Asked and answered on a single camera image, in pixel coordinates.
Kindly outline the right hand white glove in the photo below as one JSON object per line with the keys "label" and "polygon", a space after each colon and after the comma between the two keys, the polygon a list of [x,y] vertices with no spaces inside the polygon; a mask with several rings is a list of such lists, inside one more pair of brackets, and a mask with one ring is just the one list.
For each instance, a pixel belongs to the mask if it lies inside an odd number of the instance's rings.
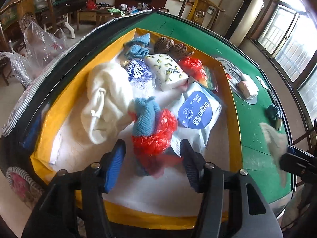
{"label": "right hand white glove", "polygon": [[310,205],[312,186],[304,184],[296,189],[296,192],[285,208],[282,218],[282,229],[291,228],[298,218],[305,213]]}

